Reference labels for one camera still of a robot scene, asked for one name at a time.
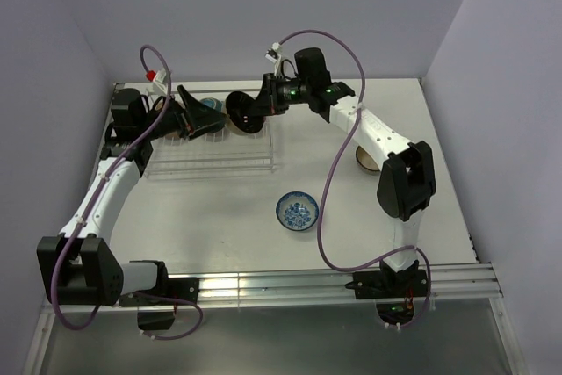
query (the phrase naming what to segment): white wall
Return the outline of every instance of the white wall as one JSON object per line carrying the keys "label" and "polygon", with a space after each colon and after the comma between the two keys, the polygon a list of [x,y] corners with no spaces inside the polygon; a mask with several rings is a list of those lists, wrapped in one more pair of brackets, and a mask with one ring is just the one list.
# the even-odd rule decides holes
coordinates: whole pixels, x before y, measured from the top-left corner
{"label": "white wall", "polygon": [[562,0],[464,0],[425,82],[528,364],[562,363]]}
{"label": "white wall", "polygon": [[[342,37],[368,76],[424,76],[462,0],[63,0],[110,75],[138,81],[139,45],[158,46],[181,79],[256,79],[273,41],[307,27]],[[323,40],[309,43],[324,46]],[[290,46],[306,46],[303,41]],[[357,76],[339,47],[336,76]]]}
{"label": "white wall", "polygon": [[16,374],[44,295],[35,248],[85,193],[110,84],[61,0],[0,11],[0,372]]}

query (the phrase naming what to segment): dish rack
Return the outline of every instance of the dish rack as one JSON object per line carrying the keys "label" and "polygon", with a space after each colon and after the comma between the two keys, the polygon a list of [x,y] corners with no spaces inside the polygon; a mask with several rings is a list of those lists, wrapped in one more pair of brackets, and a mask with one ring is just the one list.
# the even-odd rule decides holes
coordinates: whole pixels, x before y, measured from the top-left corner
{"label": "dish rack", "polygon": [[[213,97],[224,101],[228,93],[191,94],[198,100]],[[273,136],[268,119],[259,133],[251,135],[240,136],[224,127],[192,141],[161,138],[152,141],[152,147],[144,173],[151,180],[254,177],[273,171]]]}

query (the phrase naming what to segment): bowl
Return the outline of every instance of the bowl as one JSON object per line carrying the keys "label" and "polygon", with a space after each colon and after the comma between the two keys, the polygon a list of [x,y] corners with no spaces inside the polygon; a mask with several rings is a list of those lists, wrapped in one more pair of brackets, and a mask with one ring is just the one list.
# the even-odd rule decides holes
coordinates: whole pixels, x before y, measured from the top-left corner
{"label": "bowl", "polygon": [[[203,98],[199,100],[202,104],[206,105],[207,107],[211,107],[212,109],[216,110],[217,112],[221,112],[223,114],[227,114],[227,108],[225,106],[224,101],[220,101],[217,98]],[[207,133],[203,138],[205,141],[209,142],[221,142],[228,138],[228,132],[226,124],[221,128],[214,132]]]}
{"label": "bowl", "polygon": [[368,175],[377,175],[380,172],[378,165],[372,157],[361,147],[357,147],[355,150],[355,159],[357,160],[359,169]]}
{"label": "bowl", "polygon": [[318,219],[318,204],[305,192],[288,192],[277,202],[275,214],[281,225],[293,232],[312,227]]}

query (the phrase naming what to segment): bowl rim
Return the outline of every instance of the bowl rim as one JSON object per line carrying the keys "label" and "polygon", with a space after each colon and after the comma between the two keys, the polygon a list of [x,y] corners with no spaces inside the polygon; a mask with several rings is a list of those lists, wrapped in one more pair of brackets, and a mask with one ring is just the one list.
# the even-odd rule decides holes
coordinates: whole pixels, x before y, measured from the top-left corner
{"label": "bowl rim", "polygon": [[[314,219],[313,222],[310,223],[310,226],[308,226],[307,228],[290,228],[288,226],[286,226],[283,221],[281,221],[281,219],[279,219],[279,209],[281,207],[281,203],[283,201],[285,201],[286,199],[288,199],[289,197],[304,197],[306,199],[308,199],[308,201],[313,205],[314,207]],[[292,232],[304,232],[305,230],[308,230],[310,227],[312,227],[316,221],[318,220],[318,216],[320,214],[320,208],[318,207],[318,203],[316,203],[316,200],[308,193],[303,192],[303,191],[290,191],[287,192],[285,195],[283,195],[278,201],[277,201],[277,205],[275,206],[275,216],[277,217],[277,221],[279,221],[279,224],[281,226],[283,226],[284,228],[286,228],[287,230],[291,230]]]}
{"label": "bowl rim", "polygon": [[378,173],[380,173],[380,169],[378,170],[372,170],[369,169],[368,167],[364,166],[363,163],[359,160],[359,149],[362,149],[367,155],[369,155],[369,153],[367,153],[367,151],[365,151],[365,149],[363,147],[361,147],[360,145],[357,146],[357,148],[355,149],[355,161],[358,164],[358,166],[361,168],[361,170],[363,170],[365,173],[367,173],[368,175],[377,175]]}
{"label": "bowl rim", "polygon": [[217,98],[215,98],[215,97],[205,97],[205,98],[201,98],[201,99],[199,100],[199,102],[200,102],[200,103],[203,103],[203,102],[206,101],[206,100],[210,100],[211,103],[213,103],[213,106],[211,106],[212,109],[215,109],[215,110],[216,110],[216,109],[219,107],[219,105],[220,105],[220,107],[222,107],[222,101],[220,101],[219,99],[217,99]]}

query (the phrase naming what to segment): white table surface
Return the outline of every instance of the white table surface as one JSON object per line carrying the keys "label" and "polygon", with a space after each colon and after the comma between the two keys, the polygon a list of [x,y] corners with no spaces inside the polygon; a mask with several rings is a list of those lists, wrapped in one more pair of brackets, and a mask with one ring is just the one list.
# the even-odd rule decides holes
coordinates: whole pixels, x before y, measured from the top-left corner
{"label": "white table surface", "polygon": [[[356,93],[360,82],[346,83]],[[261,82],[184,83],[187,90],[256,89]],[[143,88],[146,84],[127,84]],[[419,246],[432,264],[475,263],[436,132],[415,79],[369,80],[364,104],[394,130],[433,148],[437,194],[421,222]],[[328,169],[344,133],[306,105],[271,120],[277,169],[265,177],[195,181],[142,178],[111,238],[120,262],[163,260],[172,273],[326,268],[316,230],[295,233],[277,221],[277,200],[306,191],[320,203]],[[324,245],[337,265],[364,263],[393,247],[390,220],[377,201],[378,177],[355,162],[355,145],[340,161],[328,197]]]}

